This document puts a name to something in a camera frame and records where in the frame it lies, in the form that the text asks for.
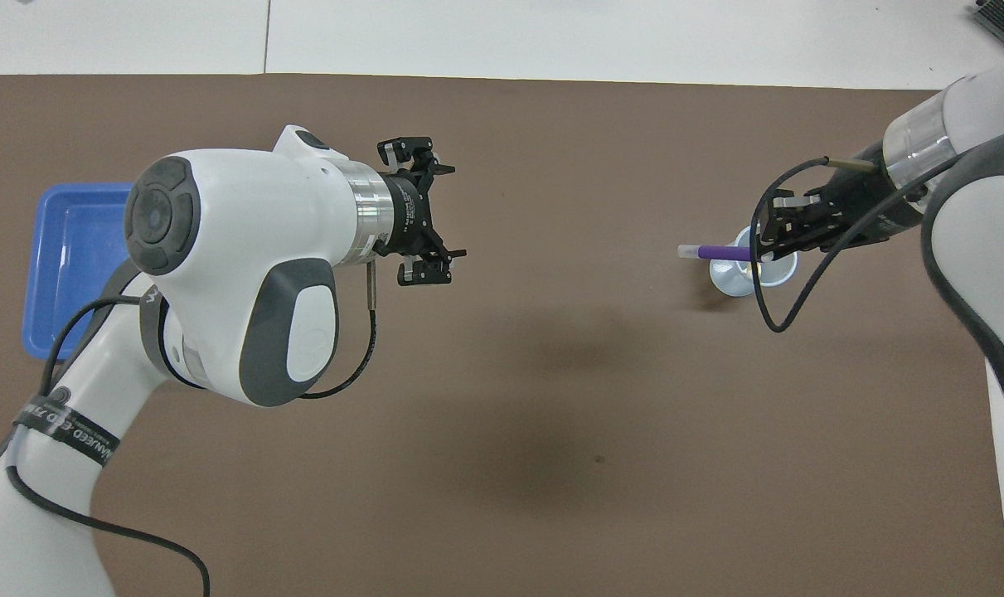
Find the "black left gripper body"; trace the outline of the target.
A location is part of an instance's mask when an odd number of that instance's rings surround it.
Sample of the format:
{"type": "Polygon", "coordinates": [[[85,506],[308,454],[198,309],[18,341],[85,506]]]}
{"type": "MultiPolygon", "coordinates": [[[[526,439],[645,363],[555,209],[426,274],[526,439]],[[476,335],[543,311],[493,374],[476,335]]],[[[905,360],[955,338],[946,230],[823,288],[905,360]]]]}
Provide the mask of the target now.
{"type": "Polygon", "coordinates": [[[393,226],[390,237],[383,245],[382,255],[429,257],[438,249],[426,233],[429,222],[427,201],[417,186],[405,175],[381,175],[393,206],[393,226]]]}

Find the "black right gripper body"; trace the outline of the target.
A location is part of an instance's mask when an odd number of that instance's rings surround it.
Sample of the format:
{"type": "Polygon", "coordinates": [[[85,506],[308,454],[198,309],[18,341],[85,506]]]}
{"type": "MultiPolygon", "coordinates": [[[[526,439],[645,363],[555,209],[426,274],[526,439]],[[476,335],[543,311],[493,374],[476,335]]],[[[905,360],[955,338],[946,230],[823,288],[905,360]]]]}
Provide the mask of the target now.
{"type": "MultiPolygon", "coordinates": [[[[869,160],[876,166],[874,172],[856,172],[838,169],[830,178],[830,205],[832,211],[838,212],[837,227],[830,234],[830,245],[835,245],[840,235],[850,230],[852,226],[867,212],[877,207],[881,201],[895,192],[896,186],[889,178],[883,148],[869,146],[856,155],[857,159],[869,160]]],[[[893,235],[904,233],[909,228],[918,226],[923,215],[906,200],[900,201],[878,215],[850,243],[851,248],[888,240],[893,235]]]]}

